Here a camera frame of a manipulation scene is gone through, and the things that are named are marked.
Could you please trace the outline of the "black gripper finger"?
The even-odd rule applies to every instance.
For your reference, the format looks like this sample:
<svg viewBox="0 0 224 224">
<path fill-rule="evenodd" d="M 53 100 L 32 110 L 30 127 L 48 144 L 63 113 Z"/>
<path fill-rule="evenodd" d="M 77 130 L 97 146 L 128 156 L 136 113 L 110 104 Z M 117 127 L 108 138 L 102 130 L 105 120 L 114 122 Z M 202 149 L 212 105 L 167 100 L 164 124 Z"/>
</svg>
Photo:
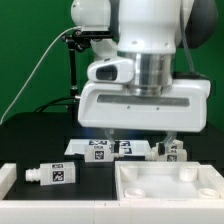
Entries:
<svg viewBox="0 0 224 224">
<path fill-rule="evenodd" d="M 105 130 L 105 136 L 108 139 L 110 143 L 110 150 L 111 152 L 114 152 L 114 146 L 115 146 L 115 140 L 113 138 L 114 130 L 113 129 L 106 129 Z"/>
<path fill-rule="evenodd" d="M 165 155 L 169 151 L 169 147 L 175 140 L 177 133 L 174 131 L 168 131 L 165 139 L 158 145 L 158 154 Z"/>
</svg>

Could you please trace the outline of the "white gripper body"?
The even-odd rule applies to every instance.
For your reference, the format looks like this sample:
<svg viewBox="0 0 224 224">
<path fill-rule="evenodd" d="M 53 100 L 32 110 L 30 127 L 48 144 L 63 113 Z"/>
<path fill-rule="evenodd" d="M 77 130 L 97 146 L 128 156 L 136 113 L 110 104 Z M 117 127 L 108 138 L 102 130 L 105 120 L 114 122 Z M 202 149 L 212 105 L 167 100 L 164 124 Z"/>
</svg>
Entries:
<svg viewBox="0 0 224 224">
<path fill-rule="evenodd" d="M 78 121 L 94 128 L 200 132 L 210 88 L 208 80 L 176 79 L 161 96 L 134 96 L 122 84 L 88 82 Z"/>
</svg>

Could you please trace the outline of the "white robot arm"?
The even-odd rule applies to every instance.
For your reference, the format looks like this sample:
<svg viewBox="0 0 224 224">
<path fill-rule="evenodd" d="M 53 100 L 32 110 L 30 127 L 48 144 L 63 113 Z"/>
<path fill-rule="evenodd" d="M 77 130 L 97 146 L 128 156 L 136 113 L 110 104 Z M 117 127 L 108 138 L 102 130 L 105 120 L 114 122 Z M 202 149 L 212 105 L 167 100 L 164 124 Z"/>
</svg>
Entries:
<svg viewBox="0 0 224 224">
<path fill-rule="evenodd" d="M 214 0 L 73 0 L 71 17 L 96 54 L 82 126 L 164 131 L 162 153 L 178 132 L 205 127 L 211 83 L 195 71 L 174 73 L 172 61 L 177 47 L 191 50 L 211 35 Z"/>
</svg>

